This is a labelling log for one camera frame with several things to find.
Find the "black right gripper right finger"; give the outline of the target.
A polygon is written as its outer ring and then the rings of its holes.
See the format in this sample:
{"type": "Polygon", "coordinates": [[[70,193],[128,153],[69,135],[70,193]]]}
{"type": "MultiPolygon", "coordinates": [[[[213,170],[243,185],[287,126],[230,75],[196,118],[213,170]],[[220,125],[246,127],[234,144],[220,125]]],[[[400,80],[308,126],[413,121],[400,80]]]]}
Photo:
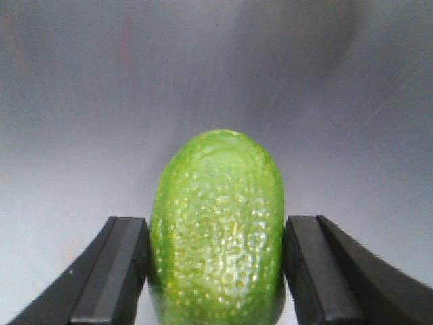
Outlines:
{"type": "Polygon", "coordinates": [[[283,267],[299,324],[432,323],[432,289],[327,217],[288,217],[283,267]]]}

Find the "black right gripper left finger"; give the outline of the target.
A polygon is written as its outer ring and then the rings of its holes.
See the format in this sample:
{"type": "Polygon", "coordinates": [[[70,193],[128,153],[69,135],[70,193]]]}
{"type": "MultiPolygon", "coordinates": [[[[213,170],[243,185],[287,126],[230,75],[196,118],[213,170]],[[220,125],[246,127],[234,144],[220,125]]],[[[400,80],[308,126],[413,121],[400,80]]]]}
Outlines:
{"type": "Polygon", "coordinates": [[[148,269],[140,217],[109,217],[90,245],[12,324],[134,324],[148,269]]]}

